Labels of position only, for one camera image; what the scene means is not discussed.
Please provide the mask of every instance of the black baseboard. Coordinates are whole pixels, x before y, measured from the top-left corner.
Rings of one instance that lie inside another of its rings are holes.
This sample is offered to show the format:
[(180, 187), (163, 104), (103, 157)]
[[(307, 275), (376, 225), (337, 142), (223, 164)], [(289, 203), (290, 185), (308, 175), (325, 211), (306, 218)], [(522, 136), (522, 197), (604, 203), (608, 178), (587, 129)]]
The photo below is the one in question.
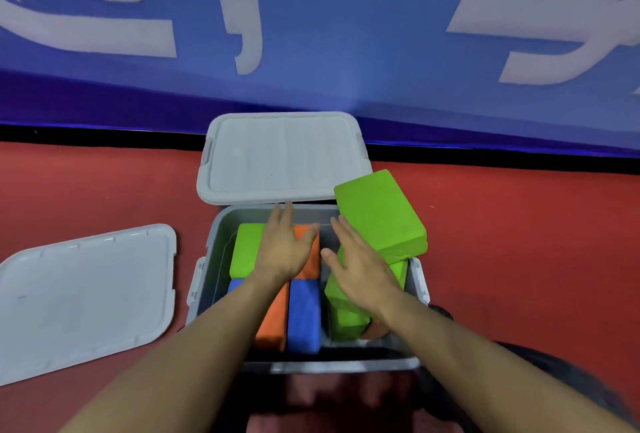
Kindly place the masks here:
[[(203, 134), (172, 132), (0, 125), (0, 141), (41, 145), (110, 146), (200, 152), (204, 147), (205, 137)], [(392, 145), (367, 145), (367, 151), (372, 161), (640, 175), (640, 159), (636, 158)]]

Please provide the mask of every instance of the blue foam block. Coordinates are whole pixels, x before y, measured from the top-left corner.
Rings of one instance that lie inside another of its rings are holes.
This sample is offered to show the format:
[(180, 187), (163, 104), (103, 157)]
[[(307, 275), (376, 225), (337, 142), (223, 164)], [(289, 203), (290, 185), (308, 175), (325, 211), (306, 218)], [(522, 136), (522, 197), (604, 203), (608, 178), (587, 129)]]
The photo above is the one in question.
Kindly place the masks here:
[(229, 283), (229, 289), (227, 291), (227, 293), (231, 293), (233, 292), (238, 286), (240, 286), (240, 284), (244, 281), (244, 278), (235, 278), (231, 280), (231, 283)]
[(317, 354), (321, 346), (319, 280), (296, 279), (289, 290), (287, 350)]

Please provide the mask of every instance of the green foam block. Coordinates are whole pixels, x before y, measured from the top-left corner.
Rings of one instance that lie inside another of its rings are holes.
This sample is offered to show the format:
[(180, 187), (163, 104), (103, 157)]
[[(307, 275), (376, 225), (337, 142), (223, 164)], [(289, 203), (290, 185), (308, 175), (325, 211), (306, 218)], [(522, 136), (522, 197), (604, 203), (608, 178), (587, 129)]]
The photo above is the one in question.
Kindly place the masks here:
[(427, 231), (388, 170), (334, 188), (340, 214), (388, 264), (427, 251)]
[(331, 307), (332, 339), (336, 342), (356, 340), (364, 332), (371, 318), (362, 313)]
[[(394, 263), (393, 265), (389, 265), (391, 271), (394, 276), (400, 283), (400, 288), (404, 290), (404, 284), (406, 283), (406, 270), (409, 265), (409, 260), (405, 259), (404, 261), (400, 261), (399, 263)], [(342, 292), (340, 286), (338, 285), (338, 280), (335, 278), (333, 273), (329, 275), (329, 279), (326, 282), (326, 286), (324, 287), (324, 296), (326, 296), (329, 303), (331, 303), (332, 308), (336, 308), (339, 310), (350, 311), (352, 313), (358, 313), (360, 315), (365, 315), (367, 317), (371, 317), (371, 315), (364, 310), (356, 307), (353, 303), (349, 301), (347, 296)]]
[(264, 224), (240, 224), (236, 236), (234, 254), (231, 258), (231, 279), (246, 278), (255, 267), (255, 259), (262, 242)]

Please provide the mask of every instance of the gray storage container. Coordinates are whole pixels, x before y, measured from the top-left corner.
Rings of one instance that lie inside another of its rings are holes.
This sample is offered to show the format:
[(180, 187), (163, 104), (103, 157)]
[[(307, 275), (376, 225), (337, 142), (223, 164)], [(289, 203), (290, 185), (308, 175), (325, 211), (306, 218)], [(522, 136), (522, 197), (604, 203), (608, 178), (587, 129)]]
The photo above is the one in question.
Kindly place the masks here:
[[(236, 243), (238, 226), (246, 222), (266, 223), (272, 205), (231, 205), (222, 210), (213, 221), (207, 239), (207, 255), (198, 259), (193, 282), (187, 298), (189, 313), (186, 324), (224, 297), (230, 282), (229, 267)], [(339, 241), (331, 227), (330, 219), (338, 217), (337, 205), (294, 204), (293, 223), (319, 222), (320, 247), (338, 250)], [(324, 290), (329, 269), (322, 264), (321, 289)], [(429, 303), (429, 292), (424, 282), (420, 261), (413, 258), (409, 264), (405, 291)], [(328, 302), (321, 295), (323, 316), (323, 346), (318, 354), (292, 354), (289, 352), (265, 352), (251, 350), (243, 371), (271, 374), (368, 372), (411, 370), (420, 365), (414, 356), (393, 333), (378, 340), (334, 342), (330, 337)]]

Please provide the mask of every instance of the human arm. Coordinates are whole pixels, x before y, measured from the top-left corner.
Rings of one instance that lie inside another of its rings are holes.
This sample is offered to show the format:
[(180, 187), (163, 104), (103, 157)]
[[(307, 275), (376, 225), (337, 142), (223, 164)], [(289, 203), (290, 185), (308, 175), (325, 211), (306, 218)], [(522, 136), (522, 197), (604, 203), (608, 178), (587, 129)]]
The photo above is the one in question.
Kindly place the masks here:
[(282, 219), (276, 205), (249, 277), (117, 376), (61, 433), (206, 431), (271, 302), (307, 262), (319, 226), (298, 241), (291, 221), (292, 204)]
[(623, 433), (626, 422), (506, 348), (404, 293), (380, 256), (344, 217), (332, 221), (343, 267), (323, 249), (342, 291), (377, 316), (420, 358), (485, 433)]

